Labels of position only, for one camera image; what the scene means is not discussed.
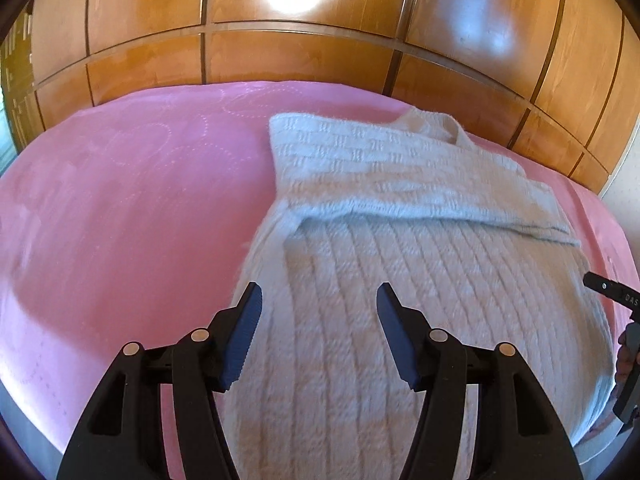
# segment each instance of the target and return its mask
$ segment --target metal pin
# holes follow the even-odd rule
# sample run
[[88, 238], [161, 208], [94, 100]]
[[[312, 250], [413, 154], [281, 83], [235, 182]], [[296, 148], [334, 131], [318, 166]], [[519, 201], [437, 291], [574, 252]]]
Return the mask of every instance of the metal pin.
[[500, 350], [500, 353], [502, 355], [506, 355], [507, 357], [513, 357], [514, 355], [516, 355], [516, 349], [515, 346], [509, 344], [509, 343], [502, 343], [498, 349]]
[[200, 341], [206, 341], [208, 337], [209, 337], [209, 331], [204, 328], [199, 328], [191, 332], [191, 339], [194, 340], [196, 343]]
[[138, 343], [127, 343], [125, 347], [122, 349], [122, 353], [124, 355], [135, 355], [140, 350], [140, 345]]
[[449, 339], [449, 334], [447, 334], [444, 330], [436, 328], [429, 332], [429, 337], [438, 343], [444, 343], [447, 339]]

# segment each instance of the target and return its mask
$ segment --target wooden headboard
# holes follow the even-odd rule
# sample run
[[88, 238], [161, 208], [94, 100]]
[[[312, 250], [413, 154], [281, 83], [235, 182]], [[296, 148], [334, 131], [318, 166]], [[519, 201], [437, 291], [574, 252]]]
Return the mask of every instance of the wooden headboard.
[[20, 148], [143, 88], [316, 80], [452, 114], [599, 192], [640, 112], [615, 0], [33, 0], [1, 63]]

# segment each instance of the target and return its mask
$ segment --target floor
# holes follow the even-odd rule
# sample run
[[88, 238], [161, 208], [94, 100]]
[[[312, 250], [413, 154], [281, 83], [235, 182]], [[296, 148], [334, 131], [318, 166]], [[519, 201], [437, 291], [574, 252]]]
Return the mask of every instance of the floor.
[[17, 155], [14, 140], [9, 132], [9, 123], [4, 110], [4, 99], [2, 92], [0, 92], [0, 175], [6, 171], [6, 168], [9, 167]]

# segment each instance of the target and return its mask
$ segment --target mattress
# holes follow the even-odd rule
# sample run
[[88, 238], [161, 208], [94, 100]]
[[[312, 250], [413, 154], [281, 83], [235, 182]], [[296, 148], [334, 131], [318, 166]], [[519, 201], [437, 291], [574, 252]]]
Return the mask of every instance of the mattress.
[[[151, 89], [78, 112], [30, 144], [0, 180], [0, 381], [14, 420], [22, 414], [62, 453], [124, 343], [172, 344], [230, 304], [274, 199], [272, 115], [385, 123], [407, 108], [312, 82]], [[591, 270], [640, 286], [622, 229], [593, 193], [472, 139], [551, 186]], [[601, 301], [616, 345], [628, 311]], [[170, 413], [170, 396], [162, 403]], [[178, 479], [175, 427], [165, 433]]]

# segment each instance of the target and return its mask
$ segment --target hand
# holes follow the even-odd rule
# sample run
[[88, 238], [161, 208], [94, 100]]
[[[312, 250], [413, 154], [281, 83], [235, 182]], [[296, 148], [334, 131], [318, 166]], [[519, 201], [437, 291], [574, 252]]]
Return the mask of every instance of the hand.
[[625, 346], [625, 332], [622, 333], [622, 335], [618, 339], [618, 342], [622, 345], [620, 347], [620, 350], [618, 350], [618, 360], [616, 361], [616, 386], [617, 390], [620, 391], [634, 367], [634, 357], [636, 362], [640, 364], [640, 353], [637, 356], [631, 355], [629, 348]]

